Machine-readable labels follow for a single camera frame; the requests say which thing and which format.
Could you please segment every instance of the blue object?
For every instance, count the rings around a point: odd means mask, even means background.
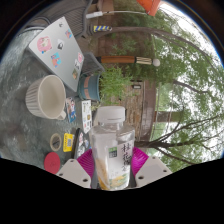
[[[88,77],[83,75],[80,77],[79,84],[78,84],[78,94],[81,100],[100,101],[99,78],[100,78],[100,75],[94,75],[94,76],[88,76]]]

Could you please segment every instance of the wooden post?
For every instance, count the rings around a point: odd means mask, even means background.
[[[180,111],[155,111],[154,115],[154,122],[156,122],[156,115],[157,115],[157,122],[178,122],[180,120],[180,115],[182,112]]]

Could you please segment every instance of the potted plant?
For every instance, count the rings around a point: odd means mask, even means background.
[[[123,99],[128,94],[125,88],[131,85],[132,76],[124,77],[119,67],[105,67],[105,72],[93,76],[82,76],[78,94],[82,100],[95,100],[98,105],[112,105],[111,97]]]

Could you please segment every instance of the plastic bottle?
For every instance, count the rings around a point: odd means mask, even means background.
[[[129,184],[135,129],[124,122],[124,107],[100,107],[97,113],[98,126],[89,137],[99,184],[102,190],[122,190]]]

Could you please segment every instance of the pink object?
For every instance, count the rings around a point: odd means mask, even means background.
[[[92,155],[92,149],[87,150],[86,152],[84,152],[78,159],[77,161],[79,162],[79,164],[82,166],[82,168],[86,171],[86,173],[88,173],[88,175],[91,177],[93,177],[93,173],[94,173],[94,159],[93,159],[93,155]]]
[[[142,150],[134,147],[133,156],[131,160],[131,169],[133,175],[135,176],[138,171],[142,168],[146,160],[149,158],[147,154],[145,154]]]
[[[60,169],[60,158],[56,152],[50,152],[44,159],[44,169],[49,173],[56,174]]]
[[[79,63],[82,63],[82,55],[78,52],[78,61]]]

